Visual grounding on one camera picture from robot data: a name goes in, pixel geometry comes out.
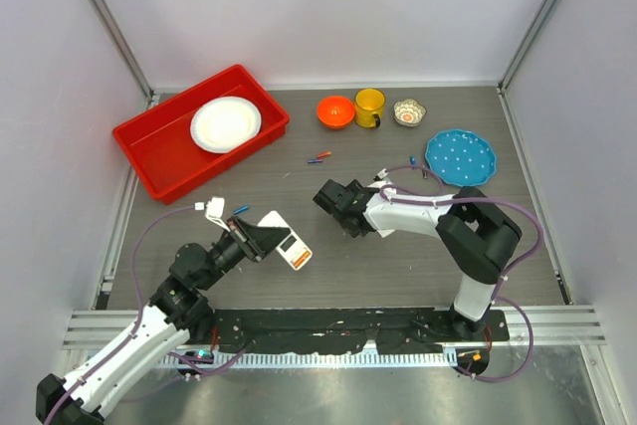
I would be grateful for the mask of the white remote control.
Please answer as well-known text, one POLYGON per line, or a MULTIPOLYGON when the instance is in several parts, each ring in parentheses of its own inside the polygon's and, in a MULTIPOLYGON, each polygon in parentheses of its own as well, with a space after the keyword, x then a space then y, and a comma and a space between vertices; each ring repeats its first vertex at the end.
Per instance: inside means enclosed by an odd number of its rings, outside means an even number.
POLYGON ((279 212, 273 210, 265 215, 258 223, 260 227, 275 227, 275 228, 287 228, 289 234, 287 237, 277 246, 276 251, 284 259, 284 261, 294 270, 293 261, 305 250, 309 250, 312 253, 311 248, 301 239, 292 226, 280 215, 279 212))

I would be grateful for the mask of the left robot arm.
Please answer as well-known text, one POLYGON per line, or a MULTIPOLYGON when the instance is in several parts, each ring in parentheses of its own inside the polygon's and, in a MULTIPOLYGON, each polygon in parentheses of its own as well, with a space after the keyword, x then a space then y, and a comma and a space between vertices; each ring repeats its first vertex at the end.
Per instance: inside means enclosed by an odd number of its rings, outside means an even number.
POLYGON ((233 216, 209 249, 196 243, 182 246, 168 277, 140 303, 127 328, 75 371, 40 381, 37 419, 43 424, 104 423, 161 356, 210 336, 214 312, 202 293, 241 261, 262 261, 292 235, 287 223, 258 226, 233 216))

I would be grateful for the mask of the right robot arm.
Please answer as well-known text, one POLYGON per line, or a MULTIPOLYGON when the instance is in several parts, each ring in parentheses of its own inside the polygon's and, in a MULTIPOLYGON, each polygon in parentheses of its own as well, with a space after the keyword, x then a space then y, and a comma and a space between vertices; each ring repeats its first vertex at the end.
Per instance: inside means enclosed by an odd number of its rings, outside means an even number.
POLYGON ((384 179, 364 186, 327 181, 313 202, 350 236, 396 231, 440 240, 462 272, 449 326, 462 340, 486 328, 486 313, 500 276, 513 256, 521 228, 476 187, 422 196, 384 179))

